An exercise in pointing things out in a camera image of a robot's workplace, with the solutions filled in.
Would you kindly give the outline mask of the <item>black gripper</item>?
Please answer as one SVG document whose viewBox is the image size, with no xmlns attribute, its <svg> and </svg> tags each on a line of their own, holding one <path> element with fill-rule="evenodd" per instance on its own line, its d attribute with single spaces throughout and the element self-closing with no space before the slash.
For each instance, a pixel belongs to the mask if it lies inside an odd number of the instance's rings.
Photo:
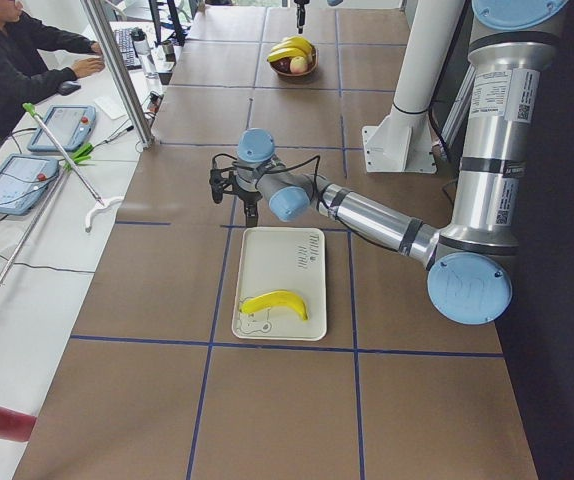
<svg viewBox="0 0 574 480">
<path fill-rule="evenodd" d="M 252 182 L 245 180 L 240 175 L 235 175 L 232 180 L 232 192 L 244 203 L 245 224 L 251 228 L 258 225 L 257 203 L 263 198 Z"/>
</svg>

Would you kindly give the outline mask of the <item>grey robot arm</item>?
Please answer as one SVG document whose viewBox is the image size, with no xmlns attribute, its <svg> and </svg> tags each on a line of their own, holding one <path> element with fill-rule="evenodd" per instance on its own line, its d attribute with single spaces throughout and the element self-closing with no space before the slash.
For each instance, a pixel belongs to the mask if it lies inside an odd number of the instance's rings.
<svg viewBox="0 0 574 480">
<path fill-rule="evenodd" d="M 360 237 L 427 269 L 434 307 L 466 325 L 496 320 L 512 299 L 517 251 L 511 231 L 541 72 L 552 62 L 567 5 L 563 1 L 476 1 L 468 60 L 473 90 L 450 223 L 434 228 L 319 174 L 302 175 L 276 156 L 263 129 L 243 133 L 227 178 L 212 196 L 238 196 L 248 225 L 266 200 L 284 222 L 313 208 Z"/>
</svg>

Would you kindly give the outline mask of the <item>person's hand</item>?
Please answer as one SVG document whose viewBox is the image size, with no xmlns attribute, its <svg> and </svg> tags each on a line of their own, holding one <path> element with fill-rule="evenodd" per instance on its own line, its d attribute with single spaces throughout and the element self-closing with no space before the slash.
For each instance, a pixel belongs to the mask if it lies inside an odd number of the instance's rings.
<svg viewBox="0 0 574 480">
<path fill-rule="evenodd" d="M 90 57 L 85 59 L 76 60 L 71 69 L 77 79 L 91 76 L 95 73 L 101 72 L 105 68 L 105 62 L 100 57 Z"/>
</svg>

